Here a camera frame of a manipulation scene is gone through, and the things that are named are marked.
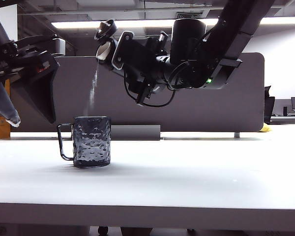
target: textured glass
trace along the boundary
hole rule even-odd
[[[111,118],[75,117],[74,166],[106,166],[110,163]]]

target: desk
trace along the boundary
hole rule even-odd
[[[114,141],[77,169],[56,140],[0,141],[0,223],[295,231],[295,125]]]
[[[295,124],[295,117],[271,117],[271,124]]]

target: gray partition panel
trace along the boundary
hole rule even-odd
[[[89,109],[89,93],[97,68],[95,57],[57,58],[57,121],[49,124],[12,91],[22,121],[13,131],[55,131],[57,124],[71,122],[74,116],[111,116],[113,124],[160,124],[161,131],[258,131],[264,120],[264,58],[259,53],[243,53],[240,58],[244,63],[234,71],[225,88],[181,90],[163,108],[136,105],[124,90],[123,78],[99,67],[95,102]],[[154,95],[149,103],[162,104],[170,96],[171,92],[165,90]]]

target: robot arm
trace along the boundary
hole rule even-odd
[[[196,19],[176,20],[170,55],[164,50],[168,37],[164,32],[159,39],[148,38],[143,46],[133,39],[132,32],[125,31],[117,43],[111,38],[116,26],[108,20],[101,23],[95,37],[100,42],[96,57],[100,64],[124,76],[128,95],[128,91],[135,93],[136,98],[130,96],[139,105],[168,105],[179,89],[221,89],[242,63],[240,53],[273,3],[274,0],[229,0],[218,23],[207,33],[206,26]],[[145,103],[151,94],[165,87],[173,91],[168,103]]]
[[[0,7],[21,0],[0,0]],[[55,56],[65,55],[65,41],[52,36],[33,36],[14,42],[0,23],[0,114],[13,126],[20,118],[3,82],[11,79],[11,87],[53,123],[56,120],[53,101],[53,79],[58,69]]]

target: mug handle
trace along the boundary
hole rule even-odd
[[[60,148],[60,155],[63,158],[63,160],[66,161],[73,161],[73,157],[67,157],[66,155],[64,155],[63,153],[63,146],[62,146],[62,137],[61,137],[61,126],[73,126],[73,124],[59,124],[57,126],[57,132],[58,132],[58,140],[59,140],[59,148]]]

